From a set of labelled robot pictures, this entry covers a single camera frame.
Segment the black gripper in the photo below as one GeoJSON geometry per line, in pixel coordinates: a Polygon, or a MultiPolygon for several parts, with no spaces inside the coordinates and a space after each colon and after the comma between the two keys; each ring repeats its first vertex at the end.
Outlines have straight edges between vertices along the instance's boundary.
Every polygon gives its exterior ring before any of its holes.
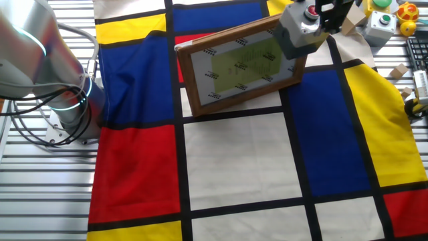
{"type": "Polygon", "coordinates": [[[340,32],[347,16],[345,11],[348,11],[353,3],[353,0],[316,0],[316,13],[319,15],[319,24],[314,35],[340,32]]]}

